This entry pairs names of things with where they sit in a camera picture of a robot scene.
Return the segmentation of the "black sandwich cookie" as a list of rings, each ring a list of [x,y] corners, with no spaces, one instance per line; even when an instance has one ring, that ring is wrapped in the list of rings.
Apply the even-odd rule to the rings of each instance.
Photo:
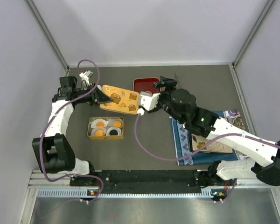
[[[114,129],[112,129],[110,132],[109,132],[109,135],[110,136],[118,136],[118,131],[117,130],[114,130]]]

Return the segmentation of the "silver tin lid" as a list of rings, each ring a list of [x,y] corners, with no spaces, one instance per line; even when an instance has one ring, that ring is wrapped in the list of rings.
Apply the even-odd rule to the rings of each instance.
[[[102,92],[113,101],[101,104],[99,106],[101,109],[131,115],[137,114],[139,108],[138,99],[140,96],[138,92],[106,84],[102,86]]]

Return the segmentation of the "orange cookie top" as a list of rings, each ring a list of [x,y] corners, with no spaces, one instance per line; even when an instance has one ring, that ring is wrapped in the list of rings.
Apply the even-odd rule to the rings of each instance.
[[[96,127],[104,127],[104,126],[105,126],[105,124],[102,121],[96,123]]]

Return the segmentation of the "metal tongs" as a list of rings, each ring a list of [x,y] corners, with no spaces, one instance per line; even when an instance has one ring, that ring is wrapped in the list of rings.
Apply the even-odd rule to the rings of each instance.
[[[178,77],[178,75],[175,73],[175,80],[176,80],[176,82],[177,82],[177,85],[176,85],[176,87],[178,88],[178,89],[181,89],[182,87],[181,87],[181,83],[180,83],[180,80],[179,80],[179,77]]]

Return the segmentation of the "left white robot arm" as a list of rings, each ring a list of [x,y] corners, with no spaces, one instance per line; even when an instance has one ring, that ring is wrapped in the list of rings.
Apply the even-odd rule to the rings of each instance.
[[[97,178],[93,165],[75,156],[66,138],[66,131],[76,105],[88,103],[97,106],[113,100],[102,92],[101,86],[90,82],[91,71],[82,72],[79,76],[82,83],[80,88],[74,76],[59,79],[60,87],[52,98],[48,123],[41,136],[33,139],[32,148],[45,178],[49,174],[80,175],[82,182],[92,185]]]

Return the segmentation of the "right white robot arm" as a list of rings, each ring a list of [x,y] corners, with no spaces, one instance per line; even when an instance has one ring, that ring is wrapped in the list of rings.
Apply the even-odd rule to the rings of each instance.
[[[230,179],[258,179],[280,186],[280,140],[272,142],[252,135],[216,113],[196,105],[196,97],[186,89],[178,89],[177,81],[160,77],[154,88],[159,92],[156,110],[163,109],[190,134],[214,140],[248,156],[247,160],[213,162],[208,178],[218,185]]]

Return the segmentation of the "orange cookie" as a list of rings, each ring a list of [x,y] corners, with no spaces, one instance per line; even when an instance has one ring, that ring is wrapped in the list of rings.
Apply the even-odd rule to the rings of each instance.
[[[122,123],[119,120],[116,120],[113,122],[113,126],[116,128],[121,128],[122,127]]]
[[[105,132],[102,129],[99,129],[95,132],[95,136],[104,136],[104,135],[105,135]]]
[[[96,123],[96,127],[104,127],[104,126],[105,126],[105,124],[102,121]]]

